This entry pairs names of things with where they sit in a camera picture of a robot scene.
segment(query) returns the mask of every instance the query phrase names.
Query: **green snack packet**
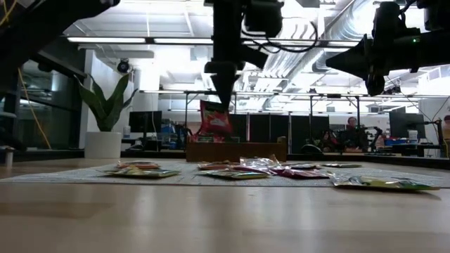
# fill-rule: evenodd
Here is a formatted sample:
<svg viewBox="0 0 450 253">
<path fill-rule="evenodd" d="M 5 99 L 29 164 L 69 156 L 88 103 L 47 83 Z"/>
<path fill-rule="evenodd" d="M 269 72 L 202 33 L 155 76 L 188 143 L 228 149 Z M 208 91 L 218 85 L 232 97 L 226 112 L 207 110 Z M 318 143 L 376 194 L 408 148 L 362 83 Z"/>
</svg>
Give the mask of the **green snack packet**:
<svg viewBox="0 0 450 253">
<path fill-rule="evenodd" d="M 390 190 L 439 190 L 438 187 L 429 186 L 413 179 L 390 178 L 377 176 L 349 176 L 328 174 L 337 187 L 363 187 Z"/>
<path fill-rule="evenodd" d="M 152 169 L 152 170 L 142 170 L 137 168 L 125 168 L 113 171 L 102 171 L 111 176 L 121 176 L 121 177 L 135 177 L 135 178 L 149 178 L 149 179 L 159 179 L 169 176 L 174 176 L 180 173 L 180 171 L 173 171 L 167 169 Z"/>
</svg>

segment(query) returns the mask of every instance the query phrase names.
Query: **camera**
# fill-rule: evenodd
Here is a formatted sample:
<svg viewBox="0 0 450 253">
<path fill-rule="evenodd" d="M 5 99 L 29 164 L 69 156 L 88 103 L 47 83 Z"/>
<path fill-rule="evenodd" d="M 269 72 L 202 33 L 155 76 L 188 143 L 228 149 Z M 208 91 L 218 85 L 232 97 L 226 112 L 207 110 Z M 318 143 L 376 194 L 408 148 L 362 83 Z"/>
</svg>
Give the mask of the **camera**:
<svg viewBox="0 0 450 253">
<path fill-rule="evenodd" d="M 123 58 L 120 59 L 120 63 L 117 64 L 117 71 L 123 74 L 128 73 L 129 67 L 129 59 Z"/>
</svg>

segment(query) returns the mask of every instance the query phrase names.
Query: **snake plant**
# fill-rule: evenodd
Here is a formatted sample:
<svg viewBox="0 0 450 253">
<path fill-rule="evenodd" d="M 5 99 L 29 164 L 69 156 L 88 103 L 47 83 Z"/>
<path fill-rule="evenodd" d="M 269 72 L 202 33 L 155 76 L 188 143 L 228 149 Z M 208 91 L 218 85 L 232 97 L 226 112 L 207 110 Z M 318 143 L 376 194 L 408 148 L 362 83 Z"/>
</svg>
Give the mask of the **snake plant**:
<svg viewBox="0 0 450 253">
<path fill-rule="evenodd" d="M 126 74 L 118 81 L 111 97 L 106 99 L 101 87 L 91 75 L 89 76 L 92 79 L 92 91 L 86 89 L 80 80 L 75 78 L 79 84 L 79 94 L 94 114 L 100 131 L 112 131 L 114 125 L 120 118 L 120 112 L 131 103 L 138 89 L 135 89 L 131 97 L 124 102 L 124 92 L 127 88 L 129 78 L 129 75 Z"/>
</svg>

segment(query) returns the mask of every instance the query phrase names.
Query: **white planter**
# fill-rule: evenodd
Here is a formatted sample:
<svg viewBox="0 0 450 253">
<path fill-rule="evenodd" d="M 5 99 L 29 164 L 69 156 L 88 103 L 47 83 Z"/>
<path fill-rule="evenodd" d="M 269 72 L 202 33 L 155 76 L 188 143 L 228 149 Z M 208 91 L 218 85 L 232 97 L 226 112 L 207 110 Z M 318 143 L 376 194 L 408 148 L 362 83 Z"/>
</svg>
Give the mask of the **white planter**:
<svg viewBox="0 0 450 253">
<path fill-rule="evenodd" d="M 84 157 L 89 159 L 120 158 L 122 134 L 112 132 L 87 132 Z"/>
</svg>

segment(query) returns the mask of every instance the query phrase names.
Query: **potted plant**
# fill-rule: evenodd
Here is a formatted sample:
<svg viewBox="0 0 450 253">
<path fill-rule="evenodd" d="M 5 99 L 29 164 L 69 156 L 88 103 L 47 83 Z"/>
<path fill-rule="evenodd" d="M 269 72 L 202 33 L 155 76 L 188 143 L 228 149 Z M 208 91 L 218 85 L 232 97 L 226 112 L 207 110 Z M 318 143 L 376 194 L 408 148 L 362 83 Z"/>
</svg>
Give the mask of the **potted plant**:
<svg viewBox="0 0 450 253">
<path fill-rule="evenodd" d="M 129 76 L 126 74 L 117 83 L 111 97 L 105 98 L 103 90 L 92 78 L 92 91 L 86 89 L 78 80 L 79 94 L 82 100 L 89 106 L 97 121 L 100 131 L 87 132 L 84 147 L 85 158 L 120 158 L 120 146 L 122 134 L 112 132 L 114 125 L 120 118 L 120 112 L 126 108 L 136 93 L 124 102 L 124 92 L 128 85 Z"/>
</svg>

